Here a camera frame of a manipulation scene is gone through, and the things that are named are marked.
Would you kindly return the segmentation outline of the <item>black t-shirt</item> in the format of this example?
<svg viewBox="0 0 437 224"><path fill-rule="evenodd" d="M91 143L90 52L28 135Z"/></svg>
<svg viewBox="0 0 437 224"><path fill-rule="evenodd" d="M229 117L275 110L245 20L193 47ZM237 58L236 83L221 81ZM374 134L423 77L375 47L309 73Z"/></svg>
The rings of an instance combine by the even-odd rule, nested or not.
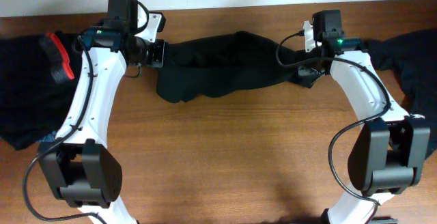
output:
<svg viewBox="0 0 437 224"><path fill-rule="evenodd" d="M168 44L156 92L178 103L199 95L219 98L286 81L295 84L298 67L290 64L298 62L297 52L247 31Z"/></svg>

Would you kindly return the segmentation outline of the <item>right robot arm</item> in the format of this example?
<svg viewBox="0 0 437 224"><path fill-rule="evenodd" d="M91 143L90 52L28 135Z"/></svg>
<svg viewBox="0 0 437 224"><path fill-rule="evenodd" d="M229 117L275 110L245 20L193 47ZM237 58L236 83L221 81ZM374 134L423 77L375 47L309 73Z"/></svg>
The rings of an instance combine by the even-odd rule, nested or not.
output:
<svg viewBox="0 0 437 224"><path fill-rule="evenodd" d="M363 41L346 37L339 10L316 12L303 31L306 52L315 51L315 60L328 64L358 119L332 138L328 156L342 134L361 129L348 158L350 183L340 184L343 195L325 209L322 222L376 223L379 206L419 183L430 127L393 100Z"/></svg>

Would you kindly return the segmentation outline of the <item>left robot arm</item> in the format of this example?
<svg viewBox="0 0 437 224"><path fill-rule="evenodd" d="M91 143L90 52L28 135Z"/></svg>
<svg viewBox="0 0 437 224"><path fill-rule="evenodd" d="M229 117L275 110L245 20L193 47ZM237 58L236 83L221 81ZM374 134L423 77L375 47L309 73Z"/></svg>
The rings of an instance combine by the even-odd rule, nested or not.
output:
<svg viewBox="0 0 437 224"><path fill-rule="evenodd" d="M161 68L165 26L160 12L137 0L109 0L107 17L79 35L79 82L53 143L36 159L55 199L79 209L93 223L136 223L120 196L122 167L107 149L107 127L118 85L128 66Z"/></svg>

